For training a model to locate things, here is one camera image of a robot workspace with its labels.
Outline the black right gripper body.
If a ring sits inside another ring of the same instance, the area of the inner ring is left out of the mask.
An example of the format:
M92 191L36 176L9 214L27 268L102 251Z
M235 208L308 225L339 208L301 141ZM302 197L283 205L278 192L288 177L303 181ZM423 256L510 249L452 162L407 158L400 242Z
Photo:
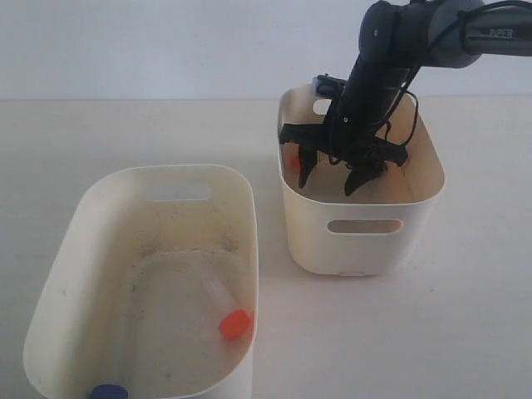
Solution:
M356 164L363 161L389 161L399 166L408 158L407 141L396 144L388 140L392 122L381 120L360 127L353 122L334 121L327 116L320 123L283 122L278 131L281 145L295 144L314 148L333 164Z

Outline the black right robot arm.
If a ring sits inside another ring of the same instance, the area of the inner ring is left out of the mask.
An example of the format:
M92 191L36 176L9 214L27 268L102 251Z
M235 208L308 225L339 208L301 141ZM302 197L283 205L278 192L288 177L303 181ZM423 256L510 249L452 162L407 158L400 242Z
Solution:
M327 74L313 79L314 95L330 100L317 124L284 123L278 141L298 147L298 186L303 188L327 155L331 165L349 170L351 195L380 177L392 162L403 165L408 143L378 137L423 67L462 69L485 54L531 54L529 1L410 1L373 3L358 35L358 55L348 79Z

